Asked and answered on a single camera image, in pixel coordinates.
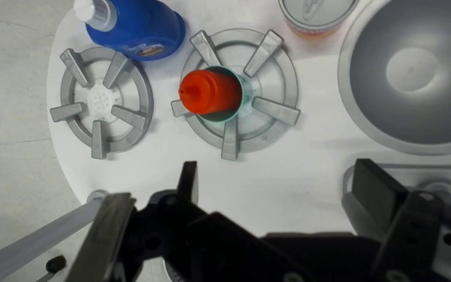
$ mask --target red bottle cap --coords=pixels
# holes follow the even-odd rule
[[[180,83],[180,100],[194,115],[236,111],[241,105],[241,86],[233,75],[194,71]]]

